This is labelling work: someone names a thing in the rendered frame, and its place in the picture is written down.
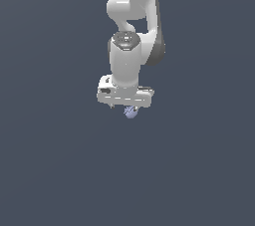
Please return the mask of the small lavender blue object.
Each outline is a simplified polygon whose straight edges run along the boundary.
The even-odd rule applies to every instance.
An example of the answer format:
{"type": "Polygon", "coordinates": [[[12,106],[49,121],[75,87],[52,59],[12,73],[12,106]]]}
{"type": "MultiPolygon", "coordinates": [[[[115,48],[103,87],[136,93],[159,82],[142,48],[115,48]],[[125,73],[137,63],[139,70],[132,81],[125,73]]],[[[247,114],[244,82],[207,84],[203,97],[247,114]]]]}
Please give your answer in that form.
{"type": "Polygon", "coordinates": [[[137,116],[138,110],[133,111],[134,106],[128,106],[125,108],[124,114],[127,118],[135,118],[137,116]]]}

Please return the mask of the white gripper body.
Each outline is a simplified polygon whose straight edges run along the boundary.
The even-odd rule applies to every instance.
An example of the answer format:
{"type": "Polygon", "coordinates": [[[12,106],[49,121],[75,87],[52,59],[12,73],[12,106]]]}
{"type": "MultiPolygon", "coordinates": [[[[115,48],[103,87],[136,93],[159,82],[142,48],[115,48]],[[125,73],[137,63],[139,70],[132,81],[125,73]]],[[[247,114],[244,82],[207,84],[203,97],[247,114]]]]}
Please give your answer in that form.
{"type": "Polygon", "coordinates": [[[99,103],[149,108],[154,89],[151,87],[134,86],[123,89],[116,86],[111,75],[102,76],[97,92],[99,103]]]}

